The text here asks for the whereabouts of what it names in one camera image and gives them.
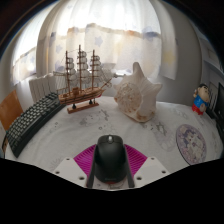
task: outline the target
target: chair back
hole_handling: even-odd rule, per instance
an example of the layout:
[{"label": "chair back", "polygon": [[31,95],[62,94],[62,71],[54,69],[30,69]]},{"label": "chair back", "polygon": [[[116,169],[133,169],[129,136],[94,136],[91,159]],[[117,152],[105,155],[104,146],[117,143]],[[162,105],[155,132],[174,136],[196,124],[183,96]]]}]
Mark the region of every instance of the chair back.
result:
[{"label": "chair back", "polygon": [[0,121],[7,131],[12,122],[23,113],[16,90],[13,90],[0,104]]}]

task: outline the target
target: seashell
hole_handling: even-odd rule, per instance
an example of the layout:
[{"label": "seashell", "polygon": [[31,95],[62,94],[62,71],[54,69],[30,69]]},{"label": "seashell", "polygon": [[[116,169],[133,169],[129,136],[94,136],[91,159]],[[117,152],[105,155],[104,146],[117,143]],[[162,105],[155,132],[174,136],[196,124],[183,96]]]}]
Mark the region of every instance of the seashell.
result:
[{"label": "seashell", "polygon": [[138,62],[133,64],[133,74],[124,75],[123,80],[114,85],[117,93],[114,100],[119,109],[138,122],[150,120],[156,112],[156,96],[162,84],[151,83],[143,74]]}]

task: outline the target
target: white curtain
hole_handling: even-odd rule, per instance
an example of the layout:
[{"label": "white curtain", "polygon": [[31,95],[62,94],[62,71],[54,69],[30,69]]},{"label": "white curtain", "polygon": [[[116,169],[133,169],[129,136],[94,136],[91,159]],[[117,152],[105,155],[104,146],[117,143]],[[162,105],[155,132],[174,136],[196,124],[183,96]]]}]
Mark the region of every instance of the white curtain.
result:
[{"label": "white curtain", "polygon": [[34,16],[20,31],[11,60],[11,82],[16,85],[36,72],[36,47],[41,26],[55,4]]},{"label": "white curtain", "polygon": [[27,24],[14,50],[13,83],[63,71],[67,50],[93,49],[104,68],[132,72],[139,62],[146,77],[156,78],[161,65],[161,30],[149,0],[63,0]]}]

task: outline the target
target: white table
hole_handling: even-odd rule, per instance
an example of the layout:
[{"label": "white table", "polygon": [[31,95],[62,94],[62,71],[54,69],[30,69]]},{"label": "white table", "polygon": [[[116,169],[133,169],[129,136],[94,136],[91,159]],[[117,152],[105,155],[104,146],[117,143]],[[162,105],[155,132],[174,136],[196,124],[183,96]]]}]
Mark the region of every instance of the white table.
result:
[{"label": "white table", "polygon": [[[157,102],[156,116],[146,123],[138,123],[118,109],[113,97],[100,97],[97,102],[99,106],[73,114],[63,108],[36,133],[19,158],[13,155],[9,145],[5,158],[52,172],[65,157],[74,158],[96,144],[100,136],[114,134],[147,157],[156,157],[173,173],[189,166],[176,144],[176,130],[181,124],[196,127],[204,136],[205,162],[220,158],[223,145],[215,123],[205,113],[200,117],[191,107]],[[162,140],[158,139],[161,131],[158,124],[166,131]]]}]

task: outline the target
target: toy figure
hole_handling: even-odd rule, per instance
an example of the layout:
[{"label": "toy figure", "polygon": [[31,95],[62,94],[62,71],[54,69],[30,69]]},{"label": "toy figure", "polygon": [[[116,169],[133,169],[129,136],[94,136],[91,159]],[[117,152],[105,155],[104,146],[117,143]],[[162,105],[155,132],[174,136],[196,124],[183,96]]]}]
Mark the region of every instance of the toy figure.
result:
[{"label": "toy figure", "polygon": [[206,110],[209,103],[209,91],[208,86],[205,84],[200,84],[198,89],[194,92],[194,104],[192,110],[198,115],[202,115]]}]

